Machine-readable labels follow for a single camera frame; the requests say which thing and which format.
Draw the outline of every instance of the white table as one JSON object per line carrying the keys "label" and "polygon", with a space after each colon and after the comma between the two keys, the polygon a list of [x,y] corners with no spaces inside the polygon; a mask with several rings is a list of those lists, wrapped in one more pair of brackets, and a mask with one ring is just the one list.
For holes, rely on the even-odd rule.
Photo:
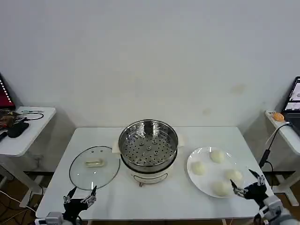
{"label": "white table", "polygon": [[[31,191],[33,192],[33,194],[42,194],[42,188],[39,186],[39,182],[41,181],[42,176],[38,176],[36,180],[33,181],[22,170],[20,170],[18,168],[18,165],[14,164],[9,157],[19,157],[25,154],[25,152],[28,150],[28,148],[35,141],[37,136],[41,133],[41,131],[55,114],[55,108],[49,107],[21,106],[16,110],[16,112],[22,113],[23,110],[41,110],[44,111],[42,113],[44,117],[39,120],[27,121],[27,123],[29,123],[30,125],[19,137],[5,137],[0,142],[0,165],[29,188],[26,196],[20,204],[21,207],[24,207],[26,205]],[[41,115],[28,114],[24,116],[28,117],[29,119],[33,119],[38,118]]]}
{"label": "white table", "polygon": [[[183,136],[185,146],[179,149],[173,171],[166,180],[139,187],[121,162],[116,177],[97,190],[97,200],[83,220],[158,220],[158,219],[213,219],[250,218],[258,213],[253,200],[238,196],[219,199],[201,192],[190,181],[186,172],[189,154],[200,146],[220,147],[237,158],[241,165],[262,174],[243,136],[236,127],[175,127]],[[69,179],[69,168],[75,157],[95,145],[112,146],[122,128],[78,128],[60,160],[55,174],[39,205],[36,216],[44,218],[51,211],[64,212],[63,195],[74,187]],[[246,185],[255,182],[249,175]],[[267,194],[272,190],[267,184]],[[74,198],[86,197],[90,192],[77,189]]]}
{"label": "white table", "polygon": [[[285,121],[278,122],[273,119],[273,111],[266,111],[267,118],[271,121],[271,123],[274,125],[275,129],[280,127]],[[290,126],[282,127],[279,131],[279,134],[283,137],[283,139],[286,141],[286,143],[290,146],[292,151],[296,155],[300,155],[300,137],[299,135],[293,130]],[[274,193],[284,193],[288,200],[290,201],[292,206],[299,206],[299,203],[293,194],[290,187],[294,185],[297,181],[300,180],[300,170],[297,170],[295,173],[293,173],[289,178],[286,180],[282,175],[276,175],[277,180],[279,181],[280,185],[273,186]]]}

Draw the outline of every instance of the black cable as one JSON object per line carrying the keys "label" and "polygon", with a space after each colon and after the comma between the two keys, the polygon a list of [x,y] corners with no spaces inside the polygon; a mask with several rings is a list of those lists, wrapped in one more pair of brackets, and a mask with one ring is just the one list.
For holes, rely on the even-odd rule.
{"label": "black cable", "polygon": [[20,211],[20,210],[24,210],[23,208],[18,208],[18,209],[14,209],[14,208],[11,208],[9,206],[6,206],[3,202],[0,201],[0,204],[3,205],[5,208],[8,208],[9,210],[14,210],[14,211]]}
{"label": "black cable", "polygon": [[20,223],[20,225],[22,225],[22,224],[23,224],[23,221],[24,221],[24,219],[25,219],[25,216],[26,216],[27,212],[28,212],[28,211],[26,211],[26,212],[24,213],[24,215],[23,215],[23,217],[22,217],[22,220],[21,220],[21,223]]}
{"label": "black cable", "polygon": [[79,223],[82,225],[83,224],[83,220],[81,219],[81,217],[79,215],[77,217],[79,219]]}
{"label": "black cable", "polygon": [[269,147],[264,151],[264,153],[263,153],[263,155],[262,155],[262,158],[261,158],[261,160],[260,160],[260,162],[259,162],[259,167],[260,167],[260,168],[262,168],[263,165],[264,165],[264,164],[266,163],[266,161],[268,160],[269,154],[271,153],[270,148],[271,148],[271,146],[272,146],[272,144],[273,144],[273,142],[274,142],[274,140],[275,140],[276,134],[277,134],[278,131],[279,131],[282,127],[284,127],[284,126],[291,126],[291,124],[290,124],[290,123],[286,123],[286,124],[283,124],[283,125],[281,125],[280,127],[277,128],[277,130],[276,130],[275,133],[274,133],[273,139],[272,139],[272,141],[271,141]]}
{"label": "black cable", "polygon": [[13,218],[13,220],[15,221],[16,224],[21,225],[21,224],[16,220],[16,218]]}
{"label": "black cable", "polygon": [[30,201],[31,201],[31,196],[32,196],[32,191],[30,191],[28,205],[30,204]]}
{"label": "black cable", "polygon": [[[272,169],[272,173],[273,173],[274,170],[273,170],[273,165],[272,165],[272,163],[270,163],[269,161],[266,161],[266,163],[269,163],[269,164],[270,164],[271,169]],[[273,190],[273,174],[272,174],[272,176],[271,176],[271,189]]]}
{"label": "black cable", "polygon": [[275,219],[277,219],[278,217],[280,217],[280,215],[281,215],[281,211],[277,211],[277,212],[276,212],[276,216],[273,217],[272,219],[270,219],[269,222],[274,221]]}
{"label": "black cable", "polygon": [[284,126],[291,126],[291,124],[290,124],[290,123],[286,123],[286,124],[281,125],[280,127],[278,127],[278,129],[275,131],[275,134],[274,134],[274,136],[273,136],[273,139],[272,139],[272,141],[271,141],[271,143],[270,143],[270,146],[268,147],[267,150],[270,150],[270,148],[271,148],[271,146],[272,146],[272,144],[273,144],[273,142],[274,142],[274,140],[275,140],[275,137],[276,137],[277,132],[278,132],[282,127],[284,127]]}
{"label": "black cable", "polygon": [[12,217],[13,217],[13,216],[6,217],[5,219],[3,219],[3,220],[0,221],[0,224],[3,223],[3,222],[5,222],[5,221],[8,220],[8,219],[11,220],[11,219],[14,219],[14,218],[15,218],[15,217],[13,217],[13,218],[12,218]]}
{"label": "black cable", "polygon": [[7,206],[5,206],[6,208],[5,208],[5,210],[3,211],[3,213],[1,213],[0,214],[0,218],[8,211],[8,207]]}
{"label": "black cable", "polygon": [[39,118],[34,118],[34,119],[27,119],[26,118],[26,119],[22,120],[22,122],[29,121],[29,120],[39,120],[39,119],[44,117],[44,114],[39,113],[39,112],[26,112],[26,113],[21,113],[21,114],[18,114],[18,115],[26,115],[26,114],[38,114],[38,115],[42,115],[42,116],[39,117]]}

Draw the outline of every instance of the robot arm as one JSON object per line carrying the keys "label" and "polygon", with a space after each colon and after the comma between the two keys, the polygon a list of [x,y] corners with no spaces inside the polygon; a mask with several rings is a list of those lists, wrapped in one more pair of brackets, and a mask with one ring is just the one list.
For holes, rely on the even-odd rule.
{"label": "robot arm", "polygon": [[50,212],[44,219],[36,219],[35,224],[41,225],[76,225],[77,218],[81,211],[87,210],[96,201],[96,189],[94,187],[91,194],[86,198],[72,198],[76,187],[73,188],[67,196],[64,196],[64,208],[65,213],[61,212]]}
{"label": "robot arm", "polygon": [[252,170],[249,171],[257,178],[257,182],[245,188],[239,188],[231,180],[231,185],[236,195],[245,199],[253,199],[258,204],[259,212],[254,218],[254,223],[261,224],[263,221],[263,224],[270,225],[299,225],[299,221],[294,219],[290,212],[283,207],[276,195],[268,196],[266,194],[265,177]]}

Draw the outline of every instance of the monitor screen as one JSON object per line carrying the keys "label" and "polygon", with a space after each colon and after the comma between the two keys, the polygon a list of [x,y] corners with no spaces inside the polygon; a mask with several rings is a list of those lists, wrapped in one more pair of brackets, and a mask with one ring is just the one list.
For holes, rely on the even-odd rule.
{"label": "monitor screen", "polygon": [[284,111],[300,112],[300,77],[297,77],[285,104]]}
{"label": "monitor screen", "polygon": [[0,76],[0,108],[12,108],[14,107],[13,100],[11,99],[11,96],[8,93],[8,90],[3,82],[2,77]]}

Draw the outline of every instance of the white wall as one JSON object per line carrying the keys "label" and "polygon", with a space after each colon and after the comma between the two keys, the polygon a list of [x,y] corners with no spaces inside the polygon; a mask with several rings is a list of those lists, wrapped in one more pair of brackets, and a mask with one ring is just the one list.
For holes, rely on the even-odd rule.
{"label": "white wall", "polygon": [[58,109],[36,147],[54,168],[75,127],[155,118],[246,132],[299,75],[299,11],[298,0],[2,0],[0,71],[23,105]]}

